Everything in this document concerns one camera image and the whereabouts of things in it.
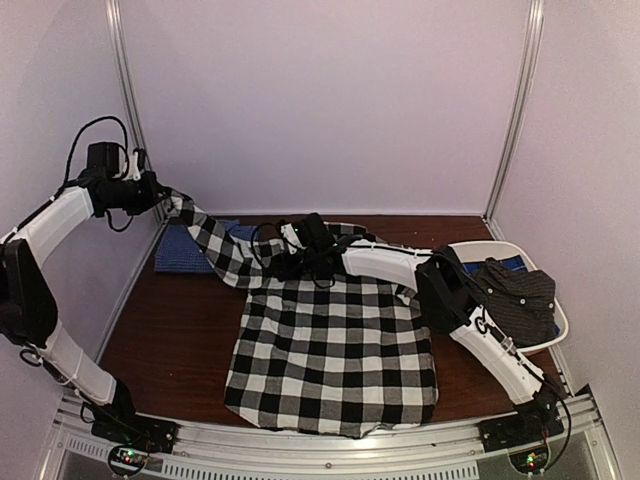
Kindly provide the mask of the black white checked shirt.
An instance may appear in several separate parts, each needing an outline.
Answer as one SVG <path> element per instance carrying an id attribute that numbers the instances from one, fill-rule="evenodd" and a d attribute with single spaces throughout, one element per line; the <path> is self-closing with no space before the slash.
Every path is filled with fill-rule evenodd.
<path id="1" fill-rule="evenodd" d="M 224 403 L 269 430 L 361 438 L 428 423 L 438 400 L 431 335 L 416 295 L 368 277 L 280 281 L 272 234 L 238 241 L 175 191 L 166 213 L 186 225 L 221 281 L 246 292 Z"/>

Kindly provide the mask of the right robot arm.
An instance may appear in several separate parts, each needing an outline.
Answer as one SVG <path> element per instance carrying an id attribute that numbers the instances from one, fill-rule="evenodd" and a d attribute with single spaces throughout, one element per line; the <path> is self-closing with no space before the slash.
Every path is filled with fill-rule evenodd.
<path id="1" fill-rule="evenodd" d="M 513 271 L 487 257 L 470 273 L 454 246 L 410 249 L 364 234 L 337 236 L 317 213 L 280 222 L 276 231 L 286 248 L 282 278 L 345 274 L 414 291 L 428 328 L 464 346 L 506 391 L 519 440 L 535 440 L 558 420 L 564 408 L 559 386 L 523 352 L 556 332 L 556 286 L 545 272 Z"/>

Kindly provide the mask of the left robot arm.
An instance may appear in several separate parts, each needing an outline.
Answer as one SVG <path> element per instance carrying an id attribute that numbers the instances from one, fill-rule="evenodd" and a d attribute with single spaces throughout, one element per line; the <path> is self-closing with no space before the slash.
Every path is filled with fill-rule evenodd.
<path id="1" fill-rule="evenodd" d="M 42 266 L 57 247 L 91 218 L 109 218 L 114 209 L 141 215 L 170 193 L 144 167 L 146 153 L 127 152 L 115 142 L 89 145 L 79 176 L 1 240 L 1 333 L 21 347 L 25 362 L 44 366 L 87 403 L 103 410 L 106 429 L 123 444 L 144 433 L 129 389 L 89 358 L 64 328 Z"/>

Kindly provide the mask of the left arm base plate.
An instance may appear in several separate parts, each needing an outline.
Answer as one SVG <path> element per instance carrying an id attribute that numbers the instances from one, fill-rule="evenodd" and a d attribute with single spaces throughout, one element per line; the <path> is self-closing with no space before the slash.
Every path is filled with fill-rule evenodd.
<path id="1" fill-rule="evenodd" d="M 91 433 L 99 438 L 149 453 L 173 452 L 178 425 L 173 421 L 135 415 L 121 420 L 98 411 Z"/>

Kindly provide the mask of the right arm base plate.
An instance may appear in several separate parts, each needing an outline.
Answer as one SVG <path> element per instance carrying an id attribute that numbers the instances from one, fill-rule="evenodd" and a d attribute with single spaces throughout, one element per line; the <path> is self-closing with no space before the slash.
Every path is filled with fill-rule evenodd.
<path id="1" fill-rule="evenodd" d="M 560 417 L 554 414 L 546 420 L 521 414 L 483 420 L 478 424 L 478 430 L 485 452 L 542 442 L 565 431 Z"/>

